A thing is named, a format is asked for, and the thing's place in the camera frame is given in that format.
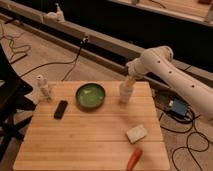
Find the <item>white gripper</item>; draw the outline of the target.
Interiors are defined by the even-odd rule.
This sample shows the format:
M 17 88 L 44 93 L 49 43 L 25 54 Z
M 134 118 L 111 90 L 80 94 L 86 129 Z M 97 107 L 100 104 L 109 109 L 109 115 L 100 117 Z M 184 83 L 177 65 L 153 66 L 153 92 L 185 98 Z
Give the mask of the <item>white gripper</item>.
M 134 59 L 126 64 L 128 67 L 128 75 L 124 81 L 126 87 L 132 87 L 136 80 L 142 79 L 146 74 L 146 69 L 143 67 L 139 59 Z

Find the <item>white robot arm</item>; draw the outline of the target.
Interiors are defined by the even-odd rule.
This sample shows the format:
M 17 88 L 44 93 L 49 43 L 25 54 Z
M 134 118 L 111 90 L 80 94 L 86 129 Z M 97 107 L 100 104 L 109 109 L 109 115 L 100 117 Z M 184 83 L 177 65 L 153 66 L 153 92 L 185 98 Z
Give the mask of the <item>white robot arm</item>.
M 153 73 L 181 96 L 196 113 L 205 119 L 213 119 L 213 88 L 176 68 L 171 60 L 173 51 L 169 46 L 148 48 L 139 58 L 127 63 L 128 75 L 141 79 Z

